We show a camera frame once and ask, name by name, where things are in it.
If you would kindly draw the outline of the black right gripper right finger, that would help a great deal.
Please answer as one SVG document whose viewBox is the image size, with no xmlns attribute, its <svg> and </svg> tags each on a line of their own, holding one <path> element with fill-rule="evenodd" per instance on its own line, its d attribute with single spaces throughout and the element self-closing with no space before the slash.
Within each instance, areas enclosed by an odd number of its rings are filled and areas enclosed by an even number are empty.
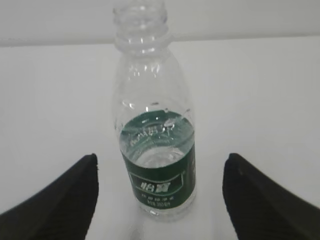
<svg viewBox="0 0 320 240">
<path fill-rule="evenodd" d="M 237 153 L 231 153 L 225 161 L 222 195 L 239 240 L 320 238 L 320 209 Z"/>
</svg>

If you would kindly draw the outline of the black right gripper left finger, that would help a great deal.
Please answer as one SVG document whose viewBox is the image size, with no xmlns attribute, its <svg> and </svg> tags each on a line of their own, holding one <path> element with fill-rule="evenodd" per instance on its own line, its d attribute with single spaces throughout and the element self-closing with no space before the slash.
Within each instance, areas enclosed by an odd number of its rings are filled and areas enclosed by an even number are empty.
<svg viewBox="0 0 320 240">
<path fill-rule="evenodd" d="M 98 196 L 98 158 L 93 153 L 32 197 L 1 213 L 0 238 L 84 240 Z"/>
</svg>

